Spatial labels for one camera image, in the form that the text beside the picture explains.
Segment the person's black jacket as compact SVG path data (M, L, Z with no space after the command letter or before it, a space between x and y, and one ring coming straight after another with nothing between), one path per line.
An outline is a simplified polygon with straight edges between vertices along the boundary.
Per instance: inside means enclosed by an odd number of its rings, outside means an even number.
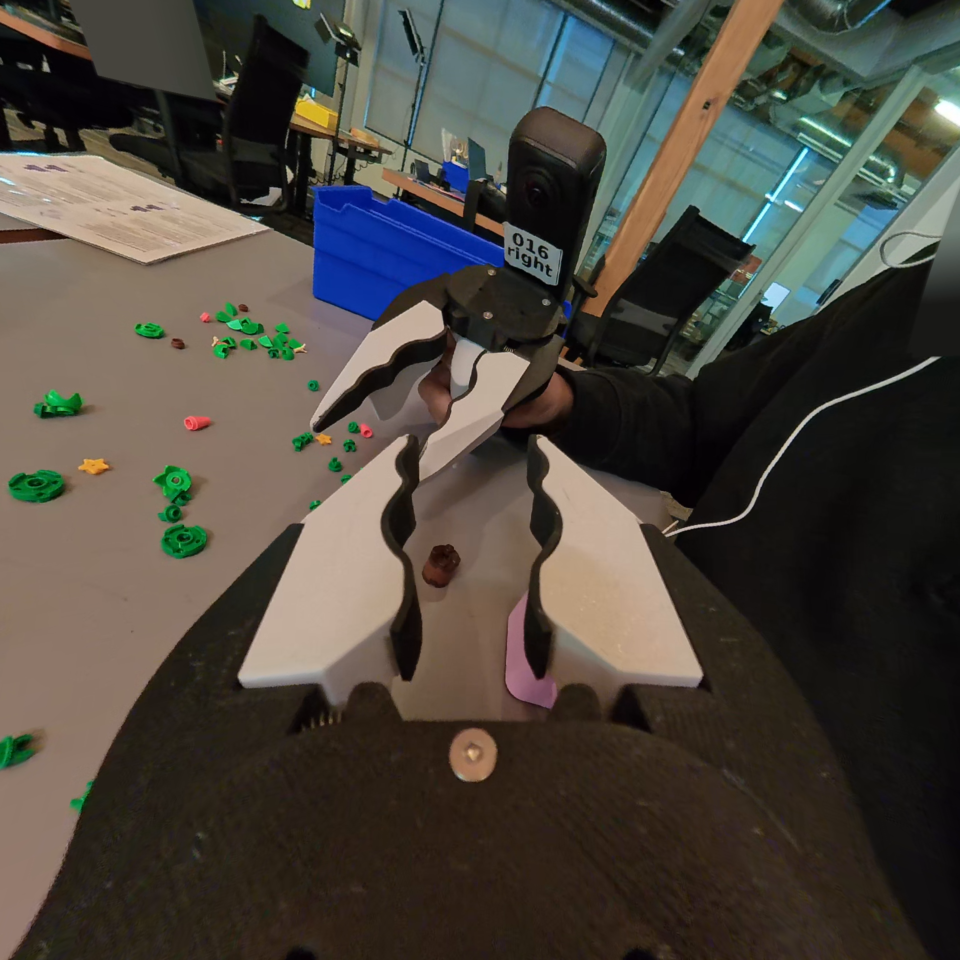
M822 725L926 951L958 958L958 356L910 347L932 261L713 361L678 546Z

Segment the wooden beam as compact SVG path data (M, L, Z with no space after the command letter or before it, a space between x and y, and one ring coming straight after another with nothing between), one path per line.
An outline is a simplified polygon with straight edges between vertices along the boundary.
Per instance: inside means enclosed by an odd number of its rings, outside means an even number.
M774 23L781 1L732 2L666 136L619 223L598 275L589 310L602 317L629 279L690 166L706 142L752 55Z

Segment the light panel on stand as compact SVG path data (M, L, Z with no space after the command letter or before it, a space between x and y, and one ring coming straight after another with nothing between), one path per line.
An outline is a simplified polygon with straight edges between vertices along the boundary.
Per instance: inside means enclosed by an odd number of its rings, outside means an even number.
M421 33L417 27L411 8L403 7L399 10L404 36L416 67L414 93L412 96L406 132L402 141L403 149L400 170L406 169L406 161L413 147L416 126L424 96L426 74L429 66L429 54Z

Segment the pile of green leaf bits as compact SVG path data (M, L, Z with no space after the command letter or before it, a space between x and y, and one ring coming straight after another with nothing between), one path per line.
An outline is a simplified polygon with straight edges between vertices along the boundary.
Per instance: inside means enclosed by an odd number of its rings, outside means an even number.
M227 301L211 315L209 324L216 323L221 330L211 338L210 353L218 359L228 359L236 352L263 352L270 360L292 362L307 354L308 347L299 339L288 323L270 325L239 314L237 304Z

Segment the pink toy brick pig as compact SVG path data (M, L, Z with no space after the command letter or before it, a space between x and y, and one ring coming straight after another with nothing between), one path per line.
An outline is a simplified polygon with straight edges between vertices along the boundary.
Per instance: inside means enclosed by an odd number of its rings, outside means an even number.
M549 676L537 678L527 660L524 646L527 600L528 594L524 593L508 617L505 685L515 700L549 711L557 700L558 688Z

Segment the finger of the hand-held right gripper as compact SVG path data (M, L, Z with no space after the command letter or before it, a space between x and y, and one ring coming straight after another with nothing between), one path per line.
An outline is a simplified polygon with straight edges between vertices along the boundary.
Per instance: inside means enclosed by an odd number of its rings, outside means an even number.
M418 461L424 482L498 431L514 407L546 387L563 347L561 338L501 351L458 338L450 364L451 403L426 438Z
M443 356L448 327L443 308L421 301L370 330L318 402L314 434L370 402L380 422L395 418L414 387Z

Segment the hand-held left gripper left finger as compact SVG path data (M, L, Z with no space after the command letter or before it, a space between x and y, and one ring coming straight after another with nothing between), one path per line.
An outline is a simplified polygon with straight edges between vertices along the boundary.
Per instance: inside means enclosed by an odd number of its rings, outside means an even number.
M393 441L299 525L238 672L242 687L356 687L413 679L423 619L410 558L414 435Z

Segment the person's right forearm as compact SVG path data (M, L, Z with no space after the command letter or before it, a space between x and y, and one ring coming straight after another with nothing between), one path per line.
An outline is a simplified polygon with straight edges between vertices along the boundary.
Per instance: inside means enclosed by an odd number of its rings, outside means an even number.
M679 375L635 369L558 370L570 402L551 441L577 464L655 488L687 508L705 485L698 466L702 398Z

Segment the person's right hand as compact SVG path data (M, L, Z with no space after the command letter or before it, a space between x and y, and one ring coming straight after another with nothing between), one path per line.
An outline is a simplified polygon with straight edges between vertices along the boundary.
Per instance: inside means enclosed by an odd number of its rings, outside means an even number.
M452 403L450 385L450 359L447 357L441 358L417 385L417 393L437 426L449 414ZM538 396L525 400L504 415L501 429L550 431L570 415L572 405L570 384L554 372Z

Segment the large black monitor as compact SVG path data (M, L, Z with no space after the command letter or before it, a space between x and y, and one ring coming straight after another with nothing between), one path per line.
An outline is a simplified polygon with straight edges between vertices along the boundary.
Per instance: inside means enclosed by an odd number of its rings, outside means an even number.
M322 15L346 21L345 1L196 1L201 38L216 78L238 70L250 46L254 18L263 16L274 30L309 54L306 87L332 96L337 73L333 46L316 29Z

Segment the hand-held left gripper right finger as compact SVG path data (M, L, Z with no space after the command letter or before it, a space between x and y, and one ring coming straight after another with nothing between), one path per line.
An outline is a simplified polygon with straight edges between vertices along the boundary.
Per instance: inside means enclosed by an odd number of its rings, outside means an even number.
M523 649L558 689L695 689L704 671L644 525L546 437L527 447L533 496Z

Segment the black office chair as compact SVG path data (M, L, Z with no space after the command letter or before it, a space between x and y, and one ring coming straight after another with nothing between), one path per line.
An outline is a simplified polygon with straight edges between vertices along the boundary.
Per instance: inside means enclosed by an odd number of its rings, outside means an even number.
M600 316L583 306L565 336L567 359L585 367L642 368L658 374L683 326L750 258L754 245L690 205L652 243Z
M309 65L309 53L258 13L246 57L222 114L218 150L180 147L185 183L199 196L254 215L255 199L280 192L270 210L285 212L294 197L286 139Z

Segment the printed instruction sheet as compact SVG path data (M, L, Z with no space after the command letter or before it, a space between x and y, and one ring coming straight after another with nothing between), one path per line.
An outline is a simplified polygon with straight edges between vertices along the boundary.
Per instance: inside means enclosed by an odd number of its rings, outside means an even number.
M1 154L2 214L142 265L269 228L93 154Z

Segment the wooden office desk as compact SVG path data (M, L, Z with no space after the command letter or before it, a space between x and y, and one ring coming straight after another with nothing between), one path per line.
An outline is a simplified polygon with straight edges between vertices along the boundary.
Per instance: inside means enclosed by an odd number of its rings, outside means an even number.
M476 210L472 199L441 189L440 187L416 180L414 177L390 168L381 168L382 180L396 188L399 195L417 198L432 208L444 210L457 217L468 231L479 228L499 237L503 237L503 222L491 219Z
M364 131L360 135L333 131L296 113L290 122L290 142L295 151L291 210L296 214L306 212L310 186L329 186L337 180L339 163L342 184L351 186L359 164L379 164L393 153Z

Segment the large blue plastic bin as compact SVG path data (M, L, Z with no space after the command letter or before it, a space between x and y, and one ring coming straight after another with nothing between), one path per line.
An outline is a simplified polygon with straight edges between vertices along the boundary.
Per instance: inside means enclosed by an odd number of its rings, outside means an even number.
M370 187L318 186L313 198L313 295L369 321L415 284L504 264L501 245Z

